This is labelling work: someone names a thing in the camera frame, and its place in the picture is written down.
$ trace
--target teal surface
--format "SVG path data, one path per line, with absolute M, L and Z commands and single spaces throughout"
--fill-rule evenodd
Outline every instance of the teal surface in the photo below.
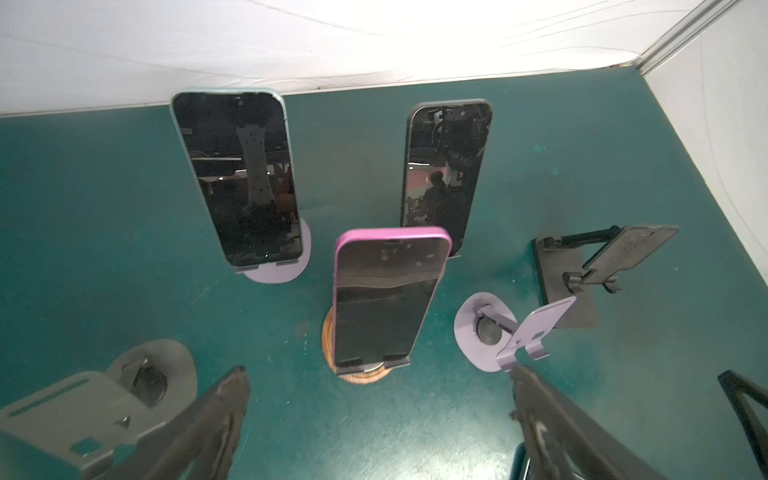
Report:
M 412 365 L 350 385 L 320 349 L 333 244 L 398 225 L 409 112 L 463 98 L 490 101 L 494 120 L 462 255 Z M 167 108 L 0 120 L 0 405 L 170 337 L 201 390 L 236 364 L 250 374 L 233 480 L 508 478 L 521 441 L 511 383 L 464 358 L 455 311 L 478 291 L 518 318 L 537 307 L 533 237 L 672 223 L 680 233 L 620 275 L 623 292 L 594 289 L 598 326 L 552 333 L 535 368 L 670 478 L 760 477 L 717 375 L 768 386 L 768 290 L 634 69 L 295 95 L 286 108 L 313 252 L 276 286 L 224 261 Z M 3 439 L 0 478 L 38 475 L 38 457 L 13 457 L 25 449 Z

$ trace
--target pink phone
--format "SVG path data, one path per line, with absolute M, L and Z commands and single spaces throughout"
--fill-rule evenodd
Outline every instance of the pink phone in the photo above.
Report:
M 441 227 L 350 230 L 336 241 L 338 375 L 407 365 L 451 252 Z

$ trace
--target phone screen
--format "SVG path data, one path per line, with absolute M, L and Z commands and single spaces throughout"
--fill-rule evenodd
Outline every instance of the phone screen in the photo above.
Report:
M 480 166 L 491 128 L 486 101 L 424 104 L 408 126 L 402 227 L 435 225 L 462 248 Z
M 334 346 L 339 372 L 410 355 L 449 251 L 450 243 L 440 237 L 341 246 Z
M 282 102 L 266 92 L 185 92 L 171 107 L 227 261 L 245 270 L 299 258 Z

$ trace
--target white backdrop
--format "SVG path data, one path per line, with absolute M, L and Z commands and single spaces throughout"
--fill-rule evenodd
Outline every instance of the white backdrop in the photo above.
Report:
M 699 0 L 0 0 L 0 114 L 630 61 Z
M 646 79 L 768 283 L 767 18 L 739 2 Z

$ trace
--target metal bracket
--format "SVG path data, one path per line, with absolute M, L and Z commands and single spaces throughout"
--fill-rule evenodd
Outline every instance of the metal bracket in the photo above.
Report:
M 133 445 L 197 396 L 189 350 L 171 339 L 136 346 L 106 372 L 80 372 L 0 410 L 0 430 L 80 470 L 108 470 L 114 449 Z
M 575 295 L 578 305 L 571 309 L 558 328 L 592 327 L 597 322 L 594 303 L 586 285 L 602 285 L 609 293 L 621 290 L 616 274 L 634 268 L 680 230 L 675 226 L 612 226 L 606 230 L 566 237 L 533 240 L 541 296 L 553 303 Z M 604 245 L 582 264 L 579 247 Z

